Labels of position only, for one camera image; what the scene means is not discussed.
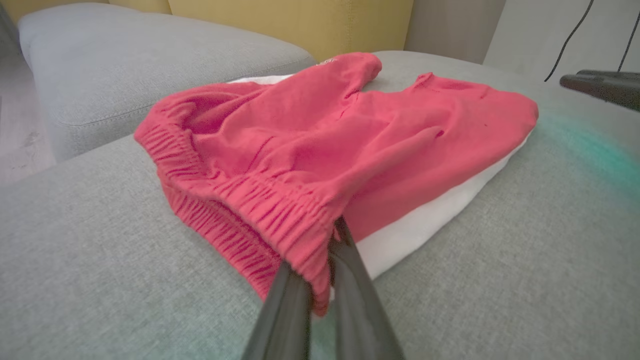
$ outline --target wooden floor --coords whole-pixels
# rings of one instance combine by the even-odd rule
[[[55,165],[22,55],[0,59],[0,186]]]

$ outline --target stitching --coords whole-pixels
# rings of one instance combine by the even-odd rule
[[[264,72],[274,71],[274,70],[281,69],[283,67],[287,67],[287,66],[294,65],[294,64],[297,64],[297,63],[302,63],[304,61],[308,61],[309,59],[311,59],[314,63],[316,62],[313,58],[307,56],[304,59],[299,59],[299,60],[291,61],[289,63],[278,65],[278,66],[275,66],[275,67],[270,67],[268,69],[252,72],[251,74],[242,76],[242,78],[250,78],[252,76],[257,76],[257,75],[262,74]],[[236,77],[236,78],[225,79],[223,81],[220,81],[220,83],[226,83],[228,81],[235,80],[235,79],[241,79],[241,78]],[[155,105],[156,102],[157,101],[154,101],[152,104],[145,105],[145,106],[142,106],[140,108],[133,109],[133,110],[129,110],[129,111],[124,112],[124,113],[119,113],[119,114],[113,113],[111,115],[107,115],[105,117],[102,117],[101,119],[97,119],[97,120],[88,122],[86,124],[77,125],[77,124],[69,124],[67,122],[62,122],[62,121],[61,122],[56,122],[56,123],[59,126],[66,126],[66,127],[87,127],[87,126],[92,126],[92,125],[96,125],[96,124],[102,124],[102,123],[105,123],[105,122],[112,122],[112,121],[115,121],[115,120],[120,120],[120,119],[122,119],[124,117],[127,117],[129,115],[134,115],[134,113],[148,111],[148,110],[151,109],[151,107],[153,105]]]

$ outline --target yellow cushion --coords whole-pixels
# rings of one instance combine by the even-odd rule
[[[171,14],[167,0],[109,0],[110,4],[126,6],[141,12]]]
[[[235,26],[296,44],[324,60],[402,50],[413,0],[169,0],[174,15]]]

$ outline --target sofa cushion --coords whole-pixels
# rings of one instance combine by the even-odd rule
[[[109,4],[41,10],[19,31],[58,161],[131,134],[166,95],[315,64],[264,35]]]
[[[525,146],[424,246],[376,279],[408,359],[635,359],[637,113],[439,56],[378,53],[366,90],[416,77],[538,101]],[[239,359],[260,309],[173,215],[128,136],[0,188],[1,359]],[[330,311],[312,359],[333,359]]]

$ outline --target white wall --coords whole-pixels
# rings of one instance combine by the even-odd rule
[[[482,63],[504,0],[414,0],[404,49]]]
[[[589,0],[507,0],[484,65],[543,81]],[[616,71],[640,12],[639,0],[594,0],[548,82],[582,69]],[[622,71],[640,72],[640,26]]]

